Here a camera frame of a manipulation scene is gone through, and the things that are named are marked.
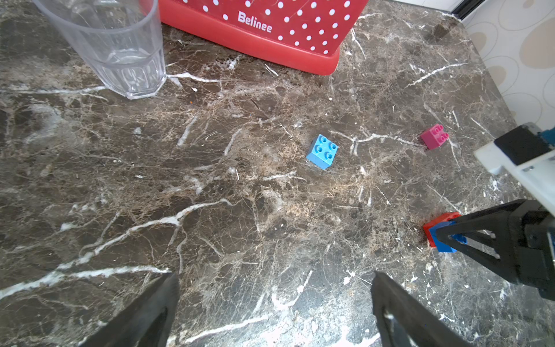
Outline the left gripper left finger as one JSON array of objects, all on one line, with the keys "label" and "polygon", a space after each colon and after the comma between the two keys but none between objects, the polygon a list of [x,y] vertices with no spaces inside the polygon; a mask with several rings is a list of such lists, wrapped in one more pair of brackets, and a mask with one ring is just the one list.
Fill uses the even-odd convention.
[{"label": "left gripper left finger", "polygon": [[165,273],[153,281],[83,346],[165,346],[179,303],[179,279]]}]

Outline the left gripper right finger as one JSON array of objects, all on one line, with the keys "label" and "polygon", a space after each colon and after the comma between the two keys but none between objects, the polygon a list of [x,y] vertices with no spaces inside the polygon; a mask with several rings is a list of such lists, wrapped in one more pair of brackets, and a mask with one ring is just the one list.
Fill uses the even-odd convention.
[{"label": "left gripper right finger", "polygon": [[375,273],[371,298],[383,346],[470,345],[385,273]]}]

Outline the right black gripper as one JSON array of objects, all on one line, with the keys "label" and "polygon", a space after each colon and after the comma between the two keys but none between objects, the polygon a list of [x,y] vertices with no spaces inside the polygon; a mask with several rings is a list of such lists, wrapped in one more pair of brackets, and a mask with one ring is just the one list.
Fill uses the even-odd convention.
[{"label": "right black gripper", "polygon": [[441,223],[436,248],[451,248],[510,283],[554,300],[554,217],[535,200],[515,200]]}]

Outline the red lego brick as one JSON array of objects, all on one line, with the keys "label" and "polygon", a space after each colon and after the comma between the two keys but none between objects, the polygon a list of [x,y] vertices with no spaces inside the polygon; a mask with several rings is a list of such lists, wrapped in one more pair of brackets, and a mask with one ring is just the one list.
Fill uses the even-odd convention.
[{"label": "red lego brick", "polygon": [[452,220],[461,217],[461,214],[458,212],[453,213],[444,213],[439,217],[435,218],[434,220],[428,222],[423,226],[423,231],[426,235],[426,238],[429,242],[429,246],[432,248],[436,248],[436,230],[437,225],[441,223],[447,223],[448,225],[452,224]]}]

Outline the magenta small lego brick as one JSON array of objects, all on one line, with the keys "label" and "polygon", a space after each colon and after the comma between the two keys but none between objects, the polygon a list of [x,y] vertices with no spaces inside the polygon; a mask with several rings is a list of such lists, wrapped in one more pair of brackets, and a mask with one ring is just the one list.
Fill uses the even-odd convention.
[{"label": "magenta small lego brick", "polygon": [[449,134],[445,132],[441,124],[435,124],[424,131],[420,138],[429,150],[433,150],[441,147],[449,139]]}]

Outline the light blue small lego brick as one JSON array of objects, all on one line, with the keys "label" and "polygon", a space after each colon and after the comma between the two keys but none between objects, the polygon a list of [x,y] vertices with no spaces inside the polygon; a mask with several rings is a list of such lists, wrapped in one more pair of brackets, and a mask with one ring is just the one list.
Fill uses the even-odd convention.
[{"label": "light blue small lego brick", "polygon": [[310,150],[306,155],[306,159],[322,170],[332,166],[339,146],[326,138],[323,134],[319,134],[312,142]]}]

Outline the red polka dot toaster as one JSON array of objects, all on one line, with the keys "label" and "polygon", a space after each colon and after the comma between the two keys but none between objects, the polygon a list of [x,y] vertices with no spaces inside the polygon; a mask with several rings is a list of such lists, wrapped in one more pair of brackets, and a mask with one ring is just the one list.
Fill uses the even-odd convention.
[{"label": "red polka dot toaster", "polygon": [[361,0],[166,0],[162,23],[234,51],[309,72],[335,72]]}]

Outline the clear plastic cup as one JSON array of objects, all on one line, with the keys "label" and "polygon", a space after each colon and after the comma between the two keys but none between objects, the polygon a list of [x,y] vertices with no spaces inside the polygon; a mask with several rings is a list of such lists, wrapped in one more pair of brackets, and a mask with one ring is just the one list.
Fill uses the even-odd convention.
[{"label": "clear plastic cup", "polygon": [[111,91],[136,100],[166,82],[158,0],[35,4]]}]

